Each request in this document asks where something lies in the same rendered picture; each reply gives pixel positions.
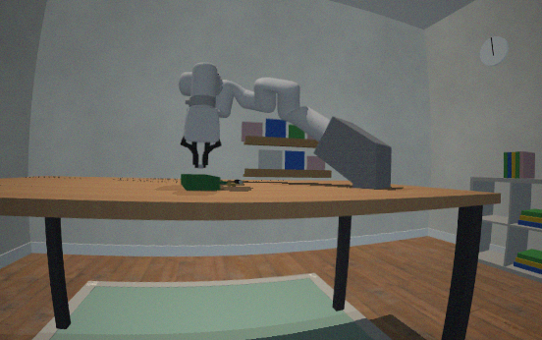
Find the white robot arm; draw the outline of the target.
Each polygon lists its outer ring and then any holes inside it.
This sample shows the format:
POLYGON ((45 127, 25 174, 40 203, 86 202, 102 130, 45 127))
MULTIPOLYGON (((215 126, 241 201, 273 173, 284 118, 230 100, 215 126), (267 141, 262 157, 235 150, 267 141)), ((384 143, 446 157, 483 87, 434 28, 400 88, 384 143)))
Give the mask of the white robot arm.
POLYGON ((197 63, 192 72, 182 73, 179 89, 182 95, 190 96, 190 99, 186 100, 189 107, 215 107, 216 104, 219 118, 230 116, 234 97, 242 108, 271 113, 276 108, 277 93, 279 117, 297 126, 318 142, 330 121, 307 106, 299 106, 300 88, 295 82, 261 78, 254 83, 254 91, 250 91, 231 81, 222 81, 216 66, 210 63, 197 63))

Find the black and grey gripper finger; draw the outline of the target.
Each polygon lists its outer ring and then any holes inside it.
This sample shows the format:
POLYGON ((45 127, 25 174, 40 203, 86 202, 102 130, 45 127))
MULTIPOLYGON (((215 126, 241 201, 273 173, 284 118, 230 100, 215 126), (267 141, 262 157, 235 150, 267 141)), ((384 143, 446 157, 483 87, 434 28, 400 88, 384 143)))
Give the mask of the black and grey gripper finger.
POLYGON ((202 164, 203 164, 203 167, 206 168, 206 165, 208 165, 208 153, 216 148, 216 147, 219 147, 221 146, 221 142, 220 140, 218 140, 215 144, 212 144, 210 145, 210 142, 207 142, 204 146, 204 152, 202 154, 202 164))
POLYGON ((198 167, 197 142, 192 142, 192 144, 187 143, 187 141, 183 137, 181 141, 181 145, 187 147, 193 153, 192 165, 194 165, 194 168, 197 168, 198 167))

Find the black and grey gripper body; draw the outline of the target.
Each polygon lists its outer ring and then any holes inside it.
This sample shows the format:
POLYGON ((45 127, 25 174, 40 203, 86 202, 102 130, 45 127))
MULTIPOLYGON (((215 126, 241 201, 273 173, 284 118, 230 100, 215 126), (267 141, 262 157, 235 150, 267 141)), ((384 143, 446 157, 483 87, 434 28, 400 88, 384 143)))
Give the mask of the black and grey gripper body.
POLYGON ((220 139, 218 109, 209 105, 188 107, 184 138, 187 142, 216 143, 220 139))

